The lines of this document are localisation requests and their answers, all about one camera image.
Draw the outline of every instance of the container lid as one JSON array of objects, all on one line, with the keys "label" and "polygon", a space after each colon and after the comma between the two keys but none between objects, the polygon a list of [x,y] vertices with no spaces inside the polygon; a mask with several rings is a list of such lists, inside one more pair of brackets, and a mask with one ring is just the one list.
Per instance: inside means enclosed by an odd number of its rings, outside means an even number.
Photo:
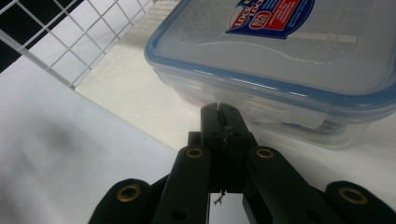
[{"label": "container lid", "polygon": [[148,62],[349,120],[396,107],[396,1],[182,0]]}]

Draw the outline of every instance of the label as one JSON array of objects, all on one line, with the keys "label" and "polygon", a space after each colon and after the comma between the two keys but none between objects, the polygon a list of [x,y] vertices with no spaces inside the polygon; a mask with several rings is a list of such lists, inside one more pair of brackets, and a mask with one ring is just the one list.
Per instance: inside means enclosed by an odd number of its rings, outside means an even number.
[{"label": "label", "polygon": [[309,16],[315,0],[242,0],[230,19],[228,34],[286,39]]}]

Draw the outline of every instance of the transparent container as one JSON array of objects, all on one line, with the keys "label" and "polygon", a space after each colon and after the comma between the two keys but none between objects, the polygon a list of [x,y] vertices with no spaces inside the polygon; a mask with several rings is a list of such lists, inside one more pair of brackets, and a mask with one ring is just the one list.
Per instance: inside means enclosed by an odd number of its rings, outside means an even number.
[{"label": "transparent container", "polygon": [[396,1],[183,0],[145,53],[195,105],[344,147],[396,109]]}]

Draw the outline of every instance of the wire grid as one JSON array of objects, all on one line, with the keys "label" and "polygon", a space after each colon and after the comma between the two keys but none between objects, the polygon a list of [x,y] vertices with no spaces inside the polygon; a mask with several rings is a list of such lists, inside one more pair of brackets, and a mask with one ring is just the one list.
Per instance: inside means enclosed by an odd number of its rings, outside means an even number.
[{"label": "wire grid", "polygon": [[[134,22],[140,19],[143,16],[147,9],[152,6],[152,0],[85,0],[83,3],[88,6],[97,14],[97,18],[91,22],[91,24],[81,24],[81,21],[78,21],[72,16],[72,13],[68,13],[67,9],[73,6],[77,0],[72,1],[68,6],[63,7],[58,0],[52,0],[56,6],[61,10],[61,12],[56,15],[50,22],[44,24],[41,20],[37,18],[26,6],[24,6],[20,0],[13,0],[5,7],[1,8],[0,15],[9,10],[12,7],[21,8],[24,13],[29,15],[29,17],[34,20],[40,27],[40,31],[33,35],[28,41],[25,43],[19,43],[12,36],[8,35],[6,32],[0,29],[0,39],[9,45],[11,48],[16,50],[18,53],[23,55],[24,57],[31,60],[33,63],[37,64],[39,67],[47,71],[50,75],[57,78],[64,85],[69,86],[71,88],[75,88],[77,84],[93,69],[94,65],[98,63],[98,61],[103,58],[111,49],[112,46],[117,43],[122,36],[134,26]],[[103,3],[110,3],[108,6],[103,8]],[[128,15],[126,10],[128,8],[123,7],[121,3],[124,3],[125,6],[130,6],[131,2],[135,2],[138,8],[131,15]],[[110,10],[114,10],[117,8],[119,14],[124,17],[124,22],[119,25],[119,29],[115,29],[114,25],[111,25],[106,18],[106,14],[109,13]],[[56,22],[62,15],[65,15],[72,23],[74,23],[77,28],[82,32],[74,41],[65,41],[62,36],[54,32],[54,29],[50,29],[49,27]],[[98,23],[103,23],[106,25],[107,30],[112,34],[112,37],[107,40],[107,42],[103,43],[103,38],[101,35],[92,36],[90,35],[90,31],[97,26]],[[28,49],[27,46],[32,43],[38,36],[42,33],[47,32],[45,37],[54,39],[58,45],[63,47],[57,57],[53,57],[54,55],[50,55],[50,60],[43,60],[43,57],[37,56],[35,52],[39,52],[39,50]],[[76,45],[81,42],[81,40],[86,37],[92,43],[92,46],[96,48],[95,54],[91,54],[89,57],[84,57],[84,49],[76,48]],[[52,46],[43,46],[43,48],[52,48]],[[77,60],[77,63],[80,65],[80,69],[75,69],[75,74],[70,74],[70,70],[67,72],[68,74],[61,74],[59,69],[56,69],[57,64],[61,63],[65,58],[72,56],[74,60]]]}]

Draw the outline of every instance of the white wire rack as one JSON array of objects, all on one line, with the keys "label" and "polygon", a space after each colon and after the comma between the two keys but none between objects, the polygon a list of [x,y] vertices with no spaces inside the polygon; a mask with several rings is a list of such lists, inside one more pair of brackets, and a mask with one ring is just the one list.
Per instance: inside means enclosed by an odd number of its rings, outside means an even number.
[{"label": "white wire rack", "polygon": [[[95,65],[130,30],[155,0],[84,0],[71,13],[67,10],[77,0],[63,7],[48,23],[43,23],[20,0],[12,0],[0,9],[0,16],[12,7],[19,7],[41,29],[25,43],[0,29],[0,40],[19,54],[57,78],[64,85],[74,88],[90,73]],[[50,26],[66,16],[55,28]],[[40,35],[46,34],[33,47],[27,48]]]}]

